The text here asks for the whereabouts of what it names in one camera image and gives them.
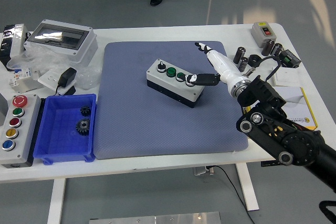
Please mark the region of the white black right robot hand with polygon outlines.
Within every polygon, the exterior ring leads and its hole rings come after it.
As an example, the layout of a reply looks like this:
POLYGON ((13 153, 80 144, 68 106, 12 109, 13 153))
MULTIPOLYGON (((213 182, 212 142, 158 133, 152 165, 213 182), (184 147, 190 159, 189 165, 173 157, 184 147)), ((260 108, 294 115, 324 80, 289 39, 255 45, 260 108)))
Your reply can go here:
POLYGON ((245 86, 251 83, 248 77, 243 76, 227 56, 200 42, 196 42, 195 46, 207 55, 208 61, 217 74, 186 74, 184 76, 184 81, 187 84, 196 86, 216 86, 221 81, 227 84, 228 92, 231 96, 237 96, 238 90, 244 89, 245 86))

